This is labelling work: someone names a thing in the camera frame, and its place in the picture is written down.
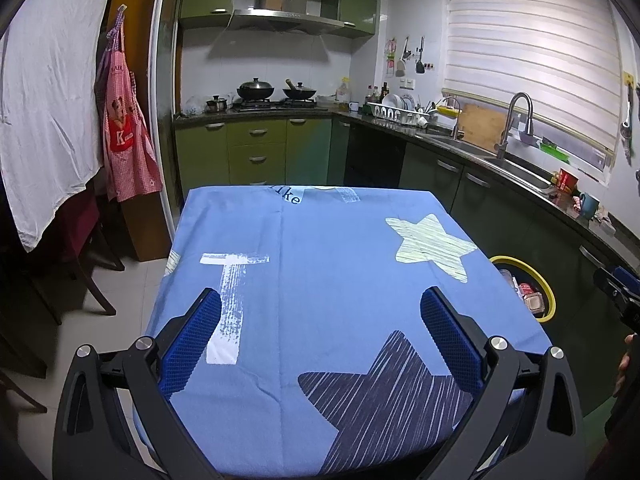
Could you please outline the red soda can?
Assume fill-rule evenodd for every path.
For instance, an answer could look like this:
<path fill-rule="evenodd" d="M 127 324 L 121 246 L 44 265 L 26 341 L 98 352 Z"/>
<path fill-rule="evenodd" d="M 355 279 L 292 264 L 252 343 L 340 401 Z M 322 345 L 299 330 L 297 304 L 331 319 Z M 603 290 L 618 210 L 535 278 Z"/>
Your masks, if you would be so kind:
<path fill-rule="evenodd" d="M 533 287 L 530 286 L 528 283 L 518 284 L 518 293 L 520 294 L 520 297 L 522 299 L 524 299 L 526 296 L 533 295 L 535 292 L 536 290 L 533 289 Z"/>

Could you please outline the brown plastic tray box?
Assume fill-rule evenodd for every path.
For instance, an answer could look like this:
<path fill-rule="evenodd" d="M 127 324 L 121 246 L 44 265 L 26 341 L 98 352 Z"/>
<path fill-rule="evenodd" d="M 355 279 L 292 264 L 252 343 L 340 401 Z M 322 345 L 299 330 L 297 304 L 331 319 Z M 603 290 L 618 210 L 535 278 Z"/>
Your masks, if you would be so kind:
<path fill-rule="evenodd" d="M 546 304 L 541 292 L 532 292 L 523 296 L 524 304 L 532 315 L 544 315 Z"/>

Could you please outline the steel kitchen faucet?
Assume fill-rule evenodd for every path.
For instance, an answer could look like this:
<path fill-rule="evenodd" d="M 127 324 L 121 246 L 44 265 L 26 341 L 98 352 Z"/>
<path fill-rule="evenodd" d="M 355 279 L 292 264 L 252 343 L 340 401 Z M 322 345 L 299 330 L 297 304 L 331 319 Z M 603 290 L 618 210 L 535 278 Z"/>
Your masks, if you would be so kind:
<path fill-rule="evenodd" d="M 498 159 L 504 159 L 506 157 L 506 149 L 508 148 L 509 134 L 513 129 L 513 127 L 515 126 L 515 122 L 514 122 L 515 105 L 518 104 L 519 100 L 524 100 L 526 103 L 524 130 L 518 134 L 520 136 L 520 140 L 522 143 L 528 146 L 535 146 L 537 144 L 537 141 L 534 135 L 533 100 L 529 96 L 529 94 L 526 92 L 515 93 L 513 98 L 510 101 L 508 112 L 506 113 L 506 123 L 504 124 L 502 133 L 500 134 L 499 142 L 495 145 L 496 155 Z"/>

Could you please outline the black bin with yellow rim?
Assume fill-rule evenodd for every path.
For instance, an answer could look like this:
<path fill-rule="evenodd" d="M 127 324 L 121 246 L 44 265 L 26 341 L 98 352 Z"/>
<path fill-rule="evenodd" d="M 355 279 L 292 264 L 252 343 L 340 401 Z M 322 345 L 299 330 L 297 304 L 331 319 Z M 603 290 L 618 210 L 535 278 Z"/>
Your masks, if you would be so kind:
<path fill-rule="evenodd" d="M 489 261 L 496 267 L 506 284 L 516 293 L 516 296 L 520 298 L 523 304 L 524 301 L 518 293 L 518 284 L 520 283 L 528 283 L 536 292 L 541 292 L 544 295 L 546 312 L 544 312 L 544 315 L 533 315 L 540 324 L 547 323 L 554 317 L 556 309 L 554 293 L 538 271 L 528 263 L 510 256 L 493 256 Z"/>

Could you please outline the teal mug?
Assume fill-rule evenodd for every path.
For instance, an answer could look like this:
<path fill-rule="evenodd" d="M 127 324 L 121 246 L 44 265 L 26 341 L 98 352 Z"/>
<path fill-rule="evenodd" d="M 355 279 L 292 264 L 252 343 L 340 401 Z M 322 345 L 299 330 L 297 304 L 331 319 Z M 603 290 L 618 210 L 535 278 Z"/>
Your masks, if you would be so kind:
<path fill-rule="evenodd" d="M 582 218 L 590 220 L 594 217 L 600 206 L 600 200 L 588 193 L 582 193 L 579 196 L 579 214 Z"/>

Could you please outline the red tin container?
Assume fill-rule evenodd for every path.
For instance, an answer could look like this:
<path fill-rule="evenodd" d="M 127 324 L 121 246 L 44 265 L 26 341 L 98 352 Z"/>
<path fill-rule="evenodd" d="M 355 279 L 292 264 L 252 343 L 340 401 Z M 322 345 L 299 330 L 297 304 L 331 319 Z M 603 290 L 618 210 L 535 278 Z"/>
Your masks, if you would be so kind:
<path fill-rule="evenodd" d="M 555 174 L 555 186 L 564 193 L 573 194 L 577 188 L 578 177 L 565 169 Z"/>

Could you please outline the blue patterned tablecloth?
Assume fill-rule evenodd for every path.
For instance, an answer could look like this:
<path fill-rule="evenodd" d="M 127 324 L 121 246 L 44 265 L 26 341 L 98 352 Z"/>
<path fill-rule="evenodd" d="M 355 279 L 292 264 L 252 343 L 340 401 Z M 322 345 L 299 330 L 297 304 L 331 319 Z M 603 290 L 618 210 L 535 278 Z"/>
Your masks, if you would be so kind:
<path fill-rule="evenodd" d="M 421 320 L 430 287 L 485 334 L 548 349 L 523 301 L 429 192 L 196 188 L 148 331 L 215 289 L 219 324 L 171 398 L 191 437 L 229 476 L 337 474 L 431 448 L 471 405 Z"/>

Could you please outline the wooden cutting board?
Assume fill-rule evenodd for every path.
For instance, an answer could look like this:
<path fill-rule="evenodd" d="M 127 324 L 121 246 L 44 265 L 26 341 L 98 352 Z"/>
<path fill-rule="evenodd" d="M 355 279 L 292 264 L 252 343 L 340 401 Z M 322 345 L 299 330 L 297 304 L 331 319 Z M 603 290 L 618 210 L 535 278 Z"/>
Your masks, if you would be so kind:
<path fill-rule="evenodd" d="M 497 153 L 496 145 L 506 125 L 506 114 L 498 110 L 465 104 L 458 120 L 458 132 L 462 132 L 462 140 L 484 150 Z"/>

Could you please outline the green lower cabinets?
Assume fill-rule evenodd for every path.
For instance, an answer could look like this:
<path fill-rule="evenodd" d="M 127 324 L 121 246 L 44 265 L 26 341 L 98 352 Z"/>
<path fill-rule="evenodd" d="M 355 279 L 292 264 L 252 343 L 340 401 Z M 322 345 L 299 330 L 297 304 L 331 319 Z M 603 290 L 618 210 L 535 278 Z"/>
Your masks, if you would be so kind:
<path fill-rule="evenodd" d="M 565 349 L 580 402 L 591 413 L 612 394 L 625 326 L 593 283 L 598 266 L 639 269 L 638 240 L 582 218 L 574 200 L 538 192 L 484 160 L 411 128 L 342 113 L 218 114 L 174 123 L 183 191 L 221 184 L 333 184 L 435 195 L 489 257 L 538 271 L 556 300 L 544 329 Z"/>

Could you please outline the white dish rack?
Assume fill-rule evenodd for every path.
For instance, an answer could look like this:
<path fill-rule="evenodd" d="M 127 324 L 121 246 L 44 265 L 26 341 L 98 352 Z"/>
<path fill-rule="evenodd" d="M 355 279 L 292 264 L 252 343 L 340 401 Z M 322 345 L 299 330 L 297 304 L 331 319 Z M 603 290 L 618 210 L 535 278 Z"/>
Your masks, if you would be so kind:
<path fill-rule="evenodd" d="M 425 129 L 428 114 L 412 96 L 404 94 L 388 94 L 381 102 L 370 100 L 367 106 L 373 117 L 393 122 L 394 124 L 413 126 Z"/>

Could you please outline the gas stove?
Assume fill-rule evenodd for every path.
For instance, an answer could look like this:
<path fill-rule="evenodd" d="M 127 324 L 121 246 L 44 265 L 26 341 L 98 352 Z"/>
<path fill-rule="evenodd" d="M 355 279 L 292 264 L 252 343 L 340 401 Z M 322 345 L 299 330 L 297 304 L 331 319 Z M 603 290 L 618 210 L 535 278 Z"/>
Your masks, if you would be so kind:
<path fill-rule="evenodd" d="M 266 112 L 267 110 L 313 110 L 317 108 L 314 100 L 294 100 L 285 98 L 280 101 L 271 100 L 239 100 L 231 105 L 234 112 Z"/>

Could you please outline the black lidded wok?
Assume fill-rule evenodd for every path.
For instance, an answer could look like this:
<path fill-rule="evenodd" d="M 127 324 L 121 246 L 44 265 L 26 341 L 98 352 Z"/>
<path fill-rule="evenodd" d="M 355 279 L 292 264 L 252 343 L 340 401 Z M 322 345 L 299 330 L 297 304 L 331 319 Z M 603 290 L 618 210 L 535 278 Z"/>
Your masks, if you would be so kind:
<path fill-rule="evenodd" d="M 273 95 L 274 88 L 267 82 L 259 78 L 245 81 L 236 89 L 238 96 L 244 101 L 265 101 Z"/>

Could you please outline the white window blind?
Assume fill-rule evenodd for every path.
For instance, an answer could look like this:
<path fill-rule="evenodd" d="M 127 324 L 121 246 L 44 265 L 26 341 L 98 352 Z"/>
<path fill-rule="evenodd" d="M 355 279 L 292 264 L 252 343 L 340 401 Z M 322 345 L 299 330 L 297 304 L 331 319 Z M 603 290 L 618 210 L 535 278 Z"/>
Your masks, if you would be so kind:
<path fill-rule="evenodd" d="M 614 153 L 622 62 L 608 0 L 447 0 L 442 88 L 534 115 Z"/>

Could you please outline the white hanging cloth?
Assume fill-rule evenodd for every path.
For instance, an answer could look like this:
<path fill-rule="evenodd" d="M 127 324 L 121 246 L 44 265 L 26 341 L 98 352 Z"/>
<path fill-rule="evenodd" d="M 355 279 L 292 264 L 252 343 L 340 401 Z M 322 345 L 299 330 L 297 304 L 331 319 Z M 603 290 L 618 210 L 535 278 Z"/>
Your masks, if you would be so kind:
<path fill-rule="evenodd" d="M 25 250 L 102 166 L 94 97 L 107 0 L 25 0 L 1 38 L 1 177 Z"/>

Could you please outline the steel range hood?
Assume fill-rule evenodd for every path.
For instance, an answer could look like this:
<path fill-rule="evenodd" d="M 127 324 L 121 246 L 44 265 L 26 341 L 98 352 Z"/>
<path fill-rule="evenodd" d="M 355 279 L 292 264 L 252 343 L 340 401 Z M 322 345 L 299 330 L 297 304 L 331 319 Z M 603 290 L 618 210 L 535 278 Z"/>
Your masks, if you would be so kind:
<path fill-rule="evenodd" d="M 235 10 L 228 29 L 259 29 L 267 32 L 301 32 L 311 36 L 333 34 L 345 27 L 332 18 L 267 9 Z"/>

